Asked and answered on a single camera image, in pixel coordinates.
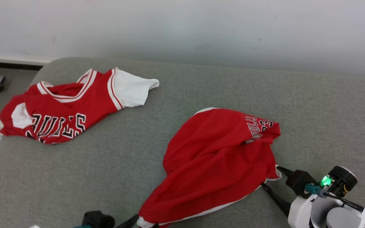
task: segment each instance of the baseboard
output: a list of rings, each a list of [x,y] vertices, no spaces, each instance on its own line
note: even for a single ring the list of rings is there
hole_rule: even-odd
[[[53,59],[39,59],[39,58],[20,58],[20,57],[8,57],[0,56],[0,62],[2,63],[13,63],[13,64],[23,64],[23,65],[36,65],[45,66]]]

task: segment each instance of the basketball jersey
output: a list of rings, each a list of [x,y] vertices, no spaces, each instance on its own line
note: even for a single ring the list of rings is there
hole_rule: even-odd
[[[167,173],[139,211],[137,225],[165,228],[245,198],[265,181],[281,178],[270,144],[278,123],[229,109],[206,108],[168,144]]]
[[[46,144],[63,143],[126,107],[144,105],[157,79],[144,79],[118,68],[102,74],[90,69],[77,82],[39,82],[17,95],[0,114],[6,136],[26,136]]]

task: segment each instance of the glowing green led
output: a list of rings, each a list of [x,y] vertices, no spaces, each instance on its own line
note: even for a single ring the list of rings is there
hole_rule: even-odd
[[[320,182],[320,186],[328,186],[330,185],[330,183],[332,183],[332,179],[328,176],[325,176],[322,181]]]

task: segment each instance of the gray fabric surface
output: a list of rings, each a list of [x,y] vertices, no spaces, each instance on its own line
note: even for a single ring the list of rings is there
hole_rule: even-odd
[[[108,116],[77,138],[44,145],[24,137],[0,142],[0,228],[71,228],[101,210],[117,224],[136,214],[162,182],[162,159],[179,127],[206,107],[239,110],[280,123],[272,150],[278,164],[320,179],[333,166],[359,183],[347,199],[365,206],[365,78],[65,58],[45,66],[33,83],[75,81],[90,68],[120,69],[160,80],[146,105]],[[269,183],[288,200],[285,180]],[[259,189],[242,201],[172,227],[289,227]]]

